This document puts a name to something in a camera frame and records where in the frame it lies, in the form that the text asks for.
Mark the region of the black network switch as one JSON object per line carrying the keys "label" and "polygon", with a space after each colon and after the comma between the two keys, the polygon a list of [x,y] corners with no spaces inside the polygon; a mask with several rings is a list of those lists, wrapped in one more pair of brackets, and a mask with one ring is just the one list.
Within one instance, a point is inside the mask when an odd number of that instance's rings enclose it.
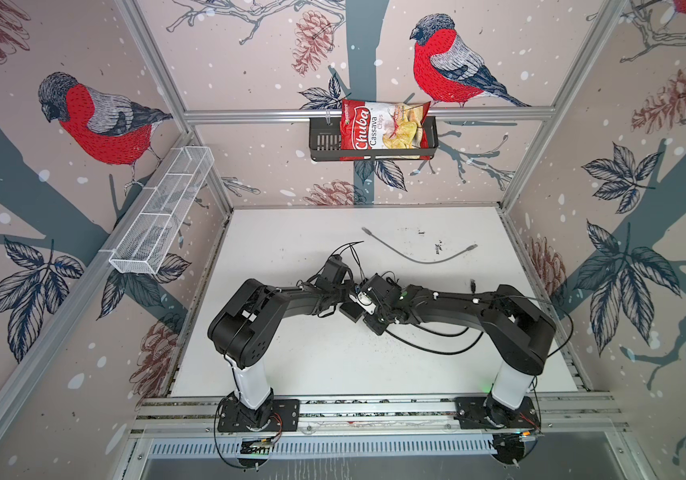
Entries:
{"label": "black network switch", "polygon": [[362,320],[367,314],[367,310],[357,301],[346,301],[340,304],[339,311],[353,323]]}

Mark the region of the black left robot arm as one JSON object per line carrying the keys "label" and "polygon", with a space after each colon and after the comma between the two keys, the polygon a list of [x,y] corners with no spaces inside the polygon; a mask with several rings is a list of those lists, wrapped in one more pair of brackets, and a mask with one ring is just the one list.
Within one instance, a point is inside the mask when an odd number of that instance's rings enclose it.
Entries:
{"label": "black left robot arm", "polygon": [[354,290],[350,267],[330,255],[320,271],[295,287],[246,280],[210,323],[207,338],[229,363],[235,390],[218,415],[221,432],[261,431],[290,425],[275,405],[263,364],[281,322],[289,317],[334,313]]}

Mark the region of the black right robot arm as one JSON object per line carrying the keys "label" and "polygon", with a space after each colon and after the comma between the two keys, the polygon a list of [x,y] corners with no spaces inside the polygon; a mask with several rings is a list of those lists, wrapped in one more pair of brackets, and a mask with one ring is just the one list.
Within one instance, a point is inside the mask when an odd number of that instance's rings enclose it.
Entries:
{"label": "black right robot arm", "polygon": [[492,342],[502,363],[489,393],[477,402],[481,411],[460,407],[458,418],[494,429],[540,427],[536,404],[527,393],[543,373],[556,326],[513,286],[452,293],[418,285],[402,288],[375,275],[349,294],[341,311],[354,322],[362,320],[377,335],[394,324],[441,323],[479,330]]}

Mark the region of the red cassava chips bag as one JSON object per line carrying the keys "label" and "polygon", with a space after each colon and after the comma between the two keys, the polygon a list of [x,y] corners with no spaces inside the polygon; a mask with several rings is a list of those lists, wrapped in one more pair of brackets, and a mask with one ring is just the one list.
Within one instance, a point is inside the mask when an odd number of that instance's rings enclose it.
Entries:
{"label": "red cassava chips bag", "polygon": [[423,123],[428,117],[430,103],[380,103],[343,100],[340,130],[350,135],[353,127],[360,127],[371,135],[382,135],[388,148],[417,148],[423,136]]}

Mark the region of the white mesh wall shelf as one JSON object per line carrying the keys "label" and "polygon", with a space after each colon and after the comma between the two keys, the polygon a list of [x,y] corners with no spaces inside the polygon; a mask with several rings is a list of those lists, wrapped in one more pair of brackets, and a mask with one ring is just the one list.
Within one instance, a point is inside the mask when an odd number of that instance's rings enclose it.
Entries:
{"label": "white mesh wall shelf", "polygon": [[185,146],[170,166],[109,262],[121,274],[157,274],[213,165],[211,150]]}

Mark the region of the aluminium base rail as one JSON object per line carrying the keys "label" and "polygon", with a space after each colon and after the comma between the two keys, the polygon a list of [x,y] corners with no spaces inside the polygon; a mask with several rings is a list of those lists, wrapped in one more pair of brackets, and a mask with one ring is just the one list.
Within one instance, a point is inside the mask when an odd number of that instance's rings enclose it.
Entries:
{"label": "aluminium base rail", "polygon": [[[466,410],[451,394],[305,395],[298,398],[291,436],[459,433]],[[151,398],[127,427],[132,438],[204,437],[212,432],[219,397]],[[538,392],[517,416],[525,430],[542,433],[629,432],[607,392]]]}

